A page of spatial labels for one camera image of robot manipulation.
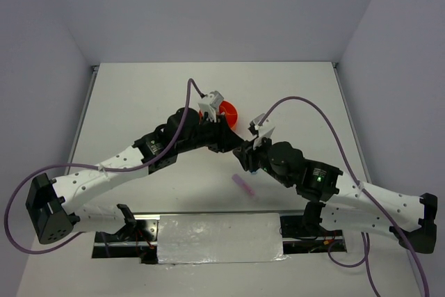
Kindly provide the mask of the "pink purple highlighter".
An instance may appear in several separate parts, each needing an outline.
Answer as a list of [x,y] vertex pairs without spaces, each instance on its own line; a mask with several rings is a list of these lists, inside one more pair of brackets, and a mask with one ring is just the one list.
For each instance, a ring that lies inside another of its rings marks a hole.
[[254,189],[240,175],[233,174],[232,180],[251,200],[257,201]]

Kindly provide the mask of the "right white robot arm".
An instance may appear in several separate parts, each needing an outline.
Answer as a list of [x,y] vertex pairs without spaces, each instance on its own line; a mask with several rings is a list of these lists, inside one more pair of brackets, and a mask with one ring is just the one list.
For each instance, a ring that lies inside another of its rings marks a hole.
[[244,170],[262,170],[307,200],[302,227],[321,231],[356,230],[395,240],[421,254],[433,253],[437,241],[437,196],[403,195],[369,183],[356,184],[340,168],[306,159],[288,142],[244,142],[234,149]]

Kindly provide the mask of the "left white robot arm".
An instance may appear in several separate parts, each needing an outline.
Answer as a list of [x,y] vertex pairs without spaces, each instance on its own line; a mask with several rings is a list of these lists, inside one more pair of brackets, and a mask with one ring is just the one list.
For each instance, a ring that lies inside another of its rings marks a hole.
[[128,206],[100,208],[89,206],[89,202],[176,163],[181,153],[201,147],[227,153],[242,142],[225,116],[210,120],[194,109],[181,108],[153,132],[91,168],[53,179],[41,172],[32,179],[25,202],[38,241],[49,245],[72,232],[100,230],[129,240],[136,232],[136,222]]

